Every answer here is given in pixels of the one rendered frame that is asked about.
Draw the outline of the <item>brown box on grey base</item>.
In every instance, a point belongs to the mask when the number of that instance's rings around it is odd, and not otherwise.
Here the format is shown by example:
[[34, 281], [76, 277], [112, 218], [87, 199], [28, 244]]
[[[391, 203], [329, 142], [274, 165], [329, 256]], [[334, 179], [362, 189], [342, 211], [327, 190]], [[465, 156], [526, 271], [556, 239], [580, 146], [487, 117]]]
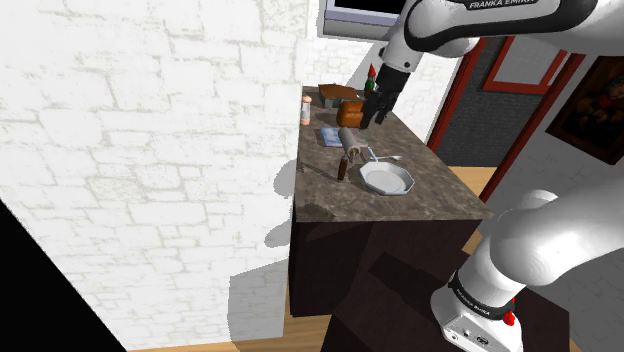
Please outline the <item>brown box on grey base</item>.
[[354, 88], [338, 84], [320, 84], [319, 97], [322, 108], [339, 108], [344, 101], [357, 100], [358, 95]]

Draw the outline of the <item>blue book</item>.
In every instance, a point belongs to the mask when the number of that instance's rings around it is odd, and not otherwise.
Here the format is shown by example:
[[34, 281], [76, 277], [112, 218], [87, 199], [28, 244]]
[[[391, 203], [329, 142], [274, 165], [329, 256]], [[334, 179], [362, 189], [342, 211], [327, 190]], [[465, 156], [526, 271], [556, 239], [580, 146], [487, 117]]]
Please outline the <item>blue book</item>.
[[[357, 128], [350, 128], [356, 142], [359, 147], [366, 148], [368, 146], [368, 140], [366, 139], [363, 132]], [[326, 147], [341, 147], [342, 142], [339, 138], [338, 127], [322, 127], [320, 129], [321, 136], [323, 138], [323, 143]]]

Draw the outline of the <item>red-framed door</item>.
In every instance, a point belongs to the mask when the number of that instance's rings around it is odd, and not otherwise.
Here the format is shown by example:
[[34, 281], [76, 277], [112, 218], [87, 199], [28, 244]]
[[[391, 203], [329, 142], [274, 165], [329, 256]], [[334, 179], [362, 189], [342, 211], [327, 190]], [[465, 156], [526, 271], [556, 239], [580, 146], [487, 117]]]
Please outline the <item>red-framed door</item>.
[[557, 97], [582, 54], [514, 37], [482, 39], [460, 60], [427, 146], [454, 168], [488, 168], [487, 201]]

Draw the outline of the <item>grey-framed dark screen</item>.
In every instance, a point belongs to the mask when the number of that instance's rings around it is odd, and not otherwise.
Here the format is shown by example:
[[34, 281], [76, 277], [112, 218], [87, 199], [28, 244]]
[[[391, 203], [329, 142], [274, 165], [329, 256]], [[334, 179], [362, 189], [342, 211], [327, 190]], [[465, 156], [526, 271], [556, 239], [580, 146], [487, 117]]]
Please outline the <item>grey-framed dark screen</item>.
[[387, 41], [407, 0], [319, 0], [317, 33], [323, 38]]

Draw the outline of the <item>dark robot stand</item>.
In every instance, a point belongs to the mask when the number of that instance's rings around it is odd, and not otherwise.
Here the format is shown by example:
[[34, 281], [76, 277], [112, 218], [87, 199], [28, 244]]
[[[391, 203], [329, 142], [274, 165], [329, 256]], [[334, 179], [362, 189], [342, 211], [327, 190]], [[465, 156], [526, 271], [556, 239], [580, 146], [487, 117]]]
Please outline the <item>dark robot stand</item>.
[[[382, 253], [334, 310], [320, 352], [463, 352], [444, 339], [430, 298], [467, 258], [459, 250], [427, 268]], [[566, 310], [525, 289], [515, 313], [524, 352], [570, 352]]]

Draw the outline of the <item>dark-framed wall picture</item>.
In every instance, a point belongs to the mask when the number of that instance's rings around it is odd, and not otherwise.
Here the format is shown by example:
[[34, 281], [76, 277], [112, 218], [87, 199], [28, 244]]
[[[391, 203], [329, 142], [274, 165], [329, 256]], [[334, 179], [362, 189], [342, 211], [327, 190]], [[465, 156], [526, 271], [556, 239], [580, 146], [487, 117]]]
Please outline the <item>dark-framed wall picture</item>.
[[597, 58], [546, 132], [615, 165], [624, 156], [624, 56]]

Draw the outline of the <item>orange bread loaf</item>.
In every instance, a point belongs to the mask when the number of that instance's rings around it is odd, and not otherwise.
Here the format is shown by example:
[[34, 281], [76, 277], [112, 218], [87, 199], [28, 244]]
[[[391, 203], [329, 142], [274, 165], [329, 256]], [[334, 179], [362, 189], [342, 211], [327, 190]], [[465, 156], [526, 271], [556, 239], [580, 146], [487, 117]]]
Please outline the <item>orange bread loaf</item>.
[[336, 123], [339, 127], [359, 128], [363, 118], [361, 100], [343, 101], [336, 115]]

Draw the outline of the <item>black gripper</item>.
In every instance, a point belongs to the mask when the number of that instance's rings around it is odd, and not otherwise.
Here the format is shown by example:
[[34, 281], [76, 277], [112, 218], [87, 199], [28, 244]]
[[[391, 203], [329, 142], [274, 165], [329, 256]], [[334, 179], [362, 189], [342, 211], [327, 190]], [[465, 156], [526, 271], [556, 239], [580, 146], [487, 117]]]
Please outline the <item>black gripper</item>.
[[367, 97], [363, 103], [359, 128], [367, 129], [376, 113], [375, 122], [381, 125], [394, 107], [407, 81], [407, 72], [382, 64], [376, 78], [377, 90], [374, 97]]

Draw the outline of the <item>thin dark knife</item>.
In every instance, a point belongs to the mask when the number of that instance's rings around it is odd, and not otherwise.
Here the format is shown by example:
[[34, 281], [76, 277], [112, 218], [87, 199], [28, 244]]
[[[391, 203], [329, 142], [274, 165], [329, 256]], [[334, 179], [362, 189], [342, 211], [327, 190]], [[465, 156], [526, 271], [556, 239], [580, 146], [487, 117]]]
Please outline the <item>thin dark knife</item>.
[[329, 173], [325, 172], [324, 170], [319, 169], [318, 167], [310, 165], [310, 164], [307, 164], [307, 163], [298, 162], [297, 163], [297, 169], [300, 170], [301, 172], [304, 172], [305, 170], [311, 170], [311, 171], [314, 171], [317, 174], [319, 174], [319, 175], [321, 175], [321, 176], [323, 176], [325, 178], [332, 179], [332, 180], [336, 179], [336, 177], [334, 175], [329, 174]]

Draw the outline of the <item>dark cabinet with marble top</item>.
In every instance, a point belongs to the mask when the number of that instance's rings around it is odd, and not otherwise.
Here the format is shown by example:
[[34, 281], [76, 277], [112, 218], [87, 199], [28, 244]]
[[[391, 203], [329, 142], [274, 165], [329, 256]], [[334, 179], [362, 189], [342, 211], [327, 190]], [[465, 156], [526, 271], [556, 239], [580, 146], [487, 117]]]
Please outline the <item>dark cabinet with marble top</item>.
[[[482, 220], [491, 217], [485, 204], [395, 115], [364, 130], [368, 146], [337, 179], [340, 148], [326, 147], [322, 127], [336, 124], [336, 112], [312, 97], [311, 122], [299, 130], [289, 254], [290, 312], [295, 317], [332, 313], [348, 295], [355, 278], [384, 252], [411, 265], [429, 268], [461, 250]], [[415, 184], [406, 195], [383, 196], [369, 189], [359, 172], [378, 156], [399, 155]]]

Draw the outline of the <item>white octagonal plate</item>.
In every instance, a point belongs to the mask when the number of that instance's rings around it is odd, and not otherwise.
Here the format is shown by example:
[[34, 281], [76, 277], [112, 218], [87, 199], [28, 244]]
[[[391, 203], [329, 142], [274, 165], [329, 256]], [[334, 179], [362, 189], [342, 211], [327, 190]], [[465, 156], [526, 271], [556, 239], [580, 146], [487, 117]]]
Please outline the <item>white octagonal plate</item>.
[[407, 170], [389, 162], [368, 162], [359, 172], [366, 186], [381, 195], [405, 195], [415, 184]]

